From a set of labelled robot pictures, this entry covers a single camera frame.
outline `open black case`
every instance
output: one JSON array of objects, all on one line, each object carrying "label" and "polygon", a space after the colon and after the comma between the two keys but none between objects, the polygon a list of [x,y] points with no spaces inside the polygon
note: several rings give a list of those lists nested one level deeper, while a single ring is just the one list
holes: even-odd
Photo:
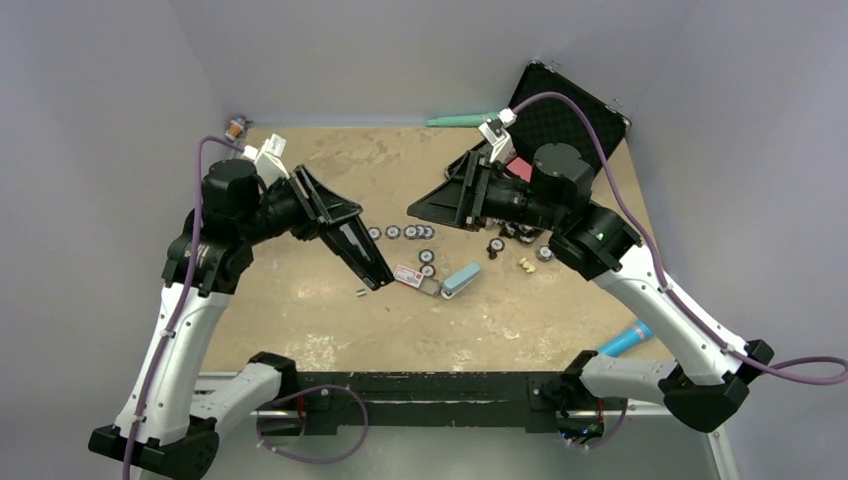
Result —
[{"label": "open black case", "polygon": [[[524,69],[508,105],[513,108],[537,93],[548,91],[562,93],[577,103],[589,117],[607,157],[615,151],[630,128],[627,117],[539,61],[530,62]],[[542,145],[566,143],[582,154],[583,160],[595,169],[596,175],[601,170],[601,160],[589,134],[577,115],[562,102],[543,100],[527,107],[507,130],[512,136],[516,154],[525,160],[531,160]],[[479,150],[485,145],[485,141],[481,141],[471,150]],[[446,173],[451,172],[461,160],[462,157],[448,165]]]}]

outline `green tube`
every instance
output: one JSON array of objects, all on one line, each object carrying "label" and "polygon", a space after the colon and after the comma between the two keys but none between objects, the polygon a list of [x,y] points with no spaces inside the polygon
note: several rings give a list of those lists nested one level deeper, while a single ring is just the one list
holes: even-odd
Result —
[{"label": "green tube", "polygon": [[428,127],[478,127],[490,118],[498,116],[497,112],[477,113],[474,115],[454,115],[427,120]]}]

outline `small wheel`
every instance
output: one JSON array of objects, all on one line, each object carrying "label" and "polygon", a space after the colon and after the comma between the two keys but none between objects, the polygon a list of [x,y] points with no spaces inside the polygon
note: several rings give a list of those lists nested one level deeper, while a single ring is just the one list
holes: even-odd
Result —
[{"label": "small wheel", "polygon": [[409,225],[403,229],[403,238],[407,240],[415,240],[416,236],[418,236],[418,227],[415,225]]},{"label": "small wheel", "polygon": [[397,225],[389,225],[386,227],[386,237],[392,240],[400,237],[400,227]]},{"label": "small wheel", "polygon": [[433,260],[436,259],[436,254],[433,253],[432,250],[424,249],[418,252],[418,260],[424,265],[429,265],[433,263]]},{"label": "small wheel", "polygon": [[554,259],[554,252],[551,251],[549,246],[542,245],[538,250],[536,250],[536,258],[538,258],[540,262],[550,262]]},{"label": "small wheel", "polygon": [[489,240],[489,248],[495,252],[503,252],[504,247],[506,247],[506,245],[500,238],[493,238]]},{"label": "small wheel", "polygon": [[436,267],[432,265],[421,265],[418,271],[423,273],[425,277],[432,277],[436,274]]}]

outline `beige table surface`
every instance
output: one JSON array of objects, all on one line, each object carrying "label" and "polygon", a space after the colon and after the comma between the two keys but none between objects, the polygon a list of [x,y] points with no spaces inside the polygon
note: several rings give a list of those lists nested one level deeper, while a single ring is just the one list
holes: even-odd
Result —
[{"label": "beige table surface", "polygon": [[[287,139],[283,161],[290,169],[307,165],[365,208],[366,226],[381,229],[421,223],[406,215],[406,207],[439,185],[445,166],[479,140],[476,129],[256,128],[247,143],[259,146],[271,132]],[[647,222],[625,144],[611,163],[628,206]],[[593,199],[614,207],[603,173]],[[392,268],[417,268],[418,251],[433,250],[440,279],[479,263],[480,278],[450,301],[397,282],[357,297],[362,283],[320,240],[300,242],[286,234],[257,246],[203,369],[237,371],[266,350],[295,359],[301,371],[560,370],[634,320],[613,297],[558,262],[534,259],[536,273],[525,273],[517,262],[534,257],[535,246],[510,240],[489,260],[486,246],[495,232],[435,228],[432,240],[384,236],[377,245]],[[657,340],[627,355],[669,357]]]}]

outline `gray wall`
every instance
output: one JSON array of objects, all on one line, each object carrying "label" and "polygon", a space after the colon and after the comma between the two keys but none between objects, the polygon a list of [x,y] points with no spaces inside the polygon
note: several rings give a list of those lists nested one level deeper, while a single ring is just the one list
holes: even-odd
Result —
[{"label": "gray wall", "polygon": [[[845,2],[702,0],[633,118],[669,269],[778,359],[848,355],[846,24]],[[729,424],[744,478],[844,478],[846,404],[755,382]]]},{"label": "gray wall", "polygon": [[138,374],[222,109],[164,0],[2,2],[0,65],[0,478],[117,478],[88,434]]},{"label": "gray wall", "polygon": [[503,107],[524,64],[633,112],[695,0],[171,0],[228,113],[420,124]]}]

